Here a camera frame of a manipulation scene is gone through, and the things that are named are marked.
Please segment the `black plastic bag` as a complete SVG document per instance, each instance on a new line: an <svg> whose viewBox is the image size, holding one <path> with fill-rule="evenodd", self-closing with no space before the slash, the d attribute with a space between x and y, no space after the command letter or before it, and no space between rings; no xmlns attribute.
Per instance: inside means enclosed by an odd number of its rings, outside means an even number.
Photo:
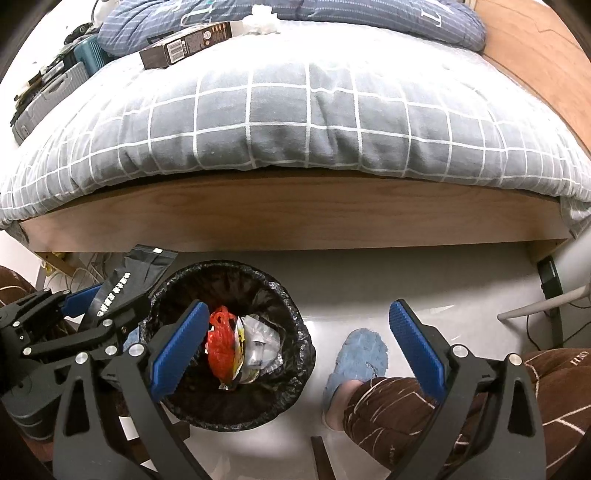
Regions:
<svg viewBox="0 0 591 480"><path fill-rule="evenodd" d="M147 295L162 278L178 253L159 247L136 245L122 259L90 302L80 331L114 319L115 311L137 297Z"/></svg>

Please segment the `red plastic bag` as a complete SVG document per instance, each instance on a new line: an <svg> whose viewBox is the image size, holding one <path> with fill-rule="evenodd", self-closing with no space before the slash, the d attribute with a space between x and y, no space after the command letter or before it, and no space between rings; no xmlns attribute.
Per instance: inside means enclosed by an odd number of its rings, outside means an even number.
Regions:
<svg viewBox="0 0 591 480"><path fill-rule="evenodd" d="M220 306L209 316L209 330L205 350L211 373L219 382L231 380L235 358L235 315Z"/></svg>

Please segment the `clear pink plastic bag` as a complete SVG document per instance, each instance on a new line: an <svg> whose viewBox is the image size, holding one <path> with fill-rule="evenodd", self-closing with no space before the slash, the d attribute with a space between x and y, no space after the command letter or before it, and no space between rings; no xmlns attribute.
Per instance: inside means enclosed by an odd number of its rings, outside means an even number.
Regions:
<svg viewBox="0 0 591 480"><path fill-rule="evenodd" d="M245 328L245 347L239 383L249 384L283 366L281 339L279 332L256 316L242 317L242 325Z"/></svg>

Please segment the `dark snack box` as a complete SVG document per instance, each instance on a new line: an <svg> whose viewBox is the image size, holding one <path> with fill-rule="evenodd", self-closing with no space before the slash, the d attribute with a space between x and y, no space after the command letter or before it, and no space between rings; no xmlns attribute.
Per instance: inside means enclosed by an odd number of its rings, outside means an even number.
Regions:
<svg viewBox="0 0 591 480"><path fill-rule="evenodd" d="M229 22L195 25L150 44L139 55L145 69L165 69L231 37Z"/></svg>

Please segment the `yellow white snack wrapper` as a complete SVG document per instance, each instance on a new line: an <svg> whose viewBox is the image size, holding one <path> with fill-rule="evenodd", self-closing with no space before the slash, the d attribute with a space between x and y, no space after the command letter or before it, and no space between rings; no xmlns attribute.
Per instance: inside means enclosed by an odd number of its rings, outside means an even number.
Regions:
<svg viewBox="0 0 591 480"><path fill-rule="evenodd" d="M232 390L237 385L250 384L259 378L259 370L245 365L245 325L242 318L235 321L235 358L232 363L231 380L221 381L220 390Z"/></svg>

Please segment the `black lined trash bin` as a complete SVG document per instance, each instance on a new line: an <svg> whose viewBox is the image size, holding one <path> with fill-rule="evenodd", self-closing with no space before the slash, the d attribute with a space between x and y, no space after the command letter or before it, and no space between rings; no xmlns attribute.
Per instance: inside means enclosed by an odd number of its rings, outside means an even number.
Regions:
<svg viewBox="0 0 591 480"><path fill-rule="evenodd" d="M297 402L315 367L301 313L279 281L235 261L205 261L172 274L151 297L143 342L194 302L207 307L204 340L163 400L178 419L233 432L270 422Z"/></svg>

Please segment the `right blue slipper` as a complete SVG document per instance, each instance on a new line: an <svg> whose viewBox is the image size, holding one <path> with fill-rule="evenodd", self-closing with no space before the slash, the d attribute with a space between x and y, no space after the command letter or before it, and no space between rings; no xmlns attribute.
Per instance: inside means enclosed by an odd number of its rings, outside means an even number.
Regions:
<svg viewBox="0 0 591 480"><path fill-rule="evenodd" d="M388 364L388 347L379 333L367 328L349 333L322 393L322 419L329 429L344 430L349 400L363 384L384 377Z"/></svg>

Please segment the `black power adapter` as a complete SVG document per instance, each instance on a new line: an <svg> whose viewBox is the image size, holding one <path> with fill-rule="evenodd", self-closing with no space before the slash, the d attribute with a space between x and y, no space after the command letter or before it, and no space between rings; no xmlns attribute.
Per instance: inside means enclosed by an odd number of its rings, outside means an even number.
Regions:
<svg viewBox="0 0 591 480"><path fill-rule="evenodd" d="M555 298L564 293L558 270L551 255L546 256L537 263L537 270L546 299Z"/></svg>

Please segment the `white chair leg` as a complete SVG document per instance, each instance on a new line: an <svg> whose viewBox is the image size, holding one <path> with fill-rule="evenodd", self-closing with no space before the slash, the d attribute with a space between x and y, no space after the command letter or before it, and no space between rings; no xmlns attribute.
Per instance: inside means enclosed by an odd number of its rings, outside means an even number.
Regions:
<svg viewBox="0 0 591 480"><path fill-rule="evenodd" d="M507 321L514 318L529 316L544 311L559 308L571 302L590 296L590 284L585 284L577 289L571 290L556 297L536 302L524 307L503 312L497 315L499 321Z"/></svg>

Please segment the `grey hard suitcase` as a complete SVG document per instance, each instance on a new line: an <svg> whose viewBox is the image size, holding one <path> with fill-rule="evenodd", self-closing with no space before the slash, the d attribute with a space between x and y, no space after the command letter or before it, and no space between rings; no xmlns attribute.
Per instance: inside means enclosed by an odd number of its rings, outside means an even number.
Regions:
<svg viewBox="0 0 591 480"><path fill-rule="evenodd" d="M21 145L51 110L87 80L88 74L84 64L77 62L45 86L11 122L17 144Z"/></svg>

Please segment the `teal suitcase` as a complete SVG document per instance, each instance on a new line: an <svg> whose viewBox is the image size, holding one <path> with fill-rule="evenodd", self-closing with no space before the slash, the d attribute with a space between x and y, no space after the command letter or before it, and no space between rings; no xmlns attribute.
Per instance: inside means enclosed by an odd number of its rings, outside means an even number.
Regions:
<svg viewBox="0 0 591 480"><path fill-rule="evenodd" d="M100 47L97 38L97 34L85 36L73 49L76 61L83 63L89 77L113 60L113 57Z"/></svg>

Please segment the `grey checked bed sheet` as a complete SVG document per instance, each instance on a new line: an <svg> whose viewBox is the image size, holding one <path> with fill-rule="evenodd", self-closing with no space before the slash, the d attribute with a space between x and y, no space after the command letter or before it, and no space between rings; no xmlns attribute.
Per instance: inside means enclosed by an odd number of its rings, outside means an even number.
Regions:
<svg viewBox="0 0 591 480"><path fill-rule="evenodd" d="M548 106L480 55L369 26L290 22L165 69L107 64L1 171L1 225L144 177L352 170L529 191L590 223L590 161Z"/></svg>

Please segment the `clutter pile on suitcase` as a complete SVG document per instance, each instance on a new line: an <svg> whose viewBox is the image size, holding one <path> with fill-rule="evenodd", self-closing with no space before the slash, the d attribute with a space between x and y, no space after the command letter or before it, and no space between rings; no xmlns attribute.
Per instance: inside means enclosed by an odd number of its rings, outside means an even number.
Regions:
<svg viewBox="0 0 591 480"><path fill-rule="evenodd" d="M99 28L92 23L84 23L76 27L64 40L64 45L61 47L54 59L45 67L41 68L28 82L27 88L15 96L15 113L10 121L10 126L13 126L18 117L24 112L26 107L33 101L38 93L58 74L67 71L76 64L74 57L74 47L89 37L96 34Z"/></svg>

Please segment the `crumpled white tissue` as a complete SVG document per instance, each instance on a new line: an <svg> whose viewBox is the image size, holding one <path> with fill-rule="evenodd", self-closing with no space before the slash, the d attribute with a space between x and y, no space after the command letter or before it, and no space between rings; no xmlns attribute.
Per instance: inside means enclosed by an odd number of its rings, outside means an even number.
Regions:
<svg viewBox="0 0 591 480"><path fill-rule="evenodd" d="M242 19L243 33L266 35L280 31L280 19L273 13L273 7L256 4L252 11Z"/></svg>

